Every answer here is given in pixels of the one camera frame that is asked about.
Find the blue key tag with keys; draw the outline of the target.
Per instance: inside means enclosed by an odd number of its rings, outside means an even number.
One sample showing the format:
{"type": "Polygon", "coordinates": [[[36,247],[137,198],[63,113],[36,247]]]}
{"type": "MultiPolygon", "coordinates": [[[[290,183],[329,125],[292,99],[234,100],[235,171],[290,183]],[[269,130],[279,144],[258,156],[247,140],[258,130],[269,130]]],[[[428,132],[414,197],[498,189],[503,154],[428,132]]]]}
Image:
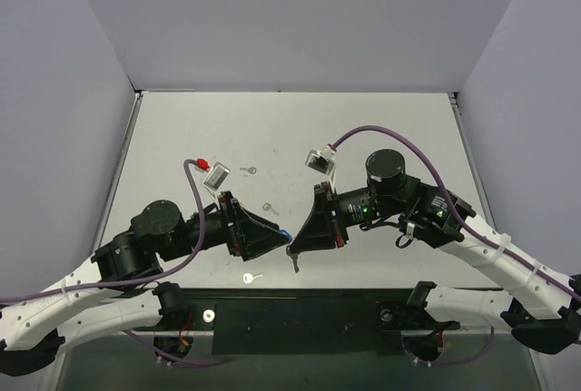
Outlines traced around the blue key tag with keys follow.
{"type": "Polygon", "coordinates": [[[280,233],[283,234],[286,237],[286,239],[287,239],[285,253],[291,259],[294,273],[295,274],[298,274],[300,272],[299,265],[298,265],[298,257],[299,257],[299,254],[298,253],[294,253],[292,251],[293,237],[286,230],[280,230],[280,233]]]}

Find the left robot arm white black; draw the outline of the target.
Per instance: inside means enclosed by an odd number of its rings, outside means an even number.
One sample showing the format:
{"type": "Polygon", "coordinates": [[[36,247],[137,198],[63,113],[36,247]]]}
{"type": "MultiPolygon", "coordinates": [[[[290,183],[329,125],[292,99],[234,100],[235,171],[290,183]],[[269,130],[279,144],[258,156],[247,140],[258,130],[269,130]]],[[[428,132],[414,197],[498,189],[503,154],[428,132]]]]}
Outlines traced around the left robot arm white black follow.
{"type": "Polygon", "coordinates": [[[164,280],[135,297],[120,295],[165,278],[164,262],[194,251],[224,245],[248,261],[290,242],[278,224],[246,211],[228,191],[189,219],[173,202],[154,201],[39,298],[1,303],[1,372],[34,373],[70,348],[122,330],[185,330],[194,312],[178,284],[164,280]]]}

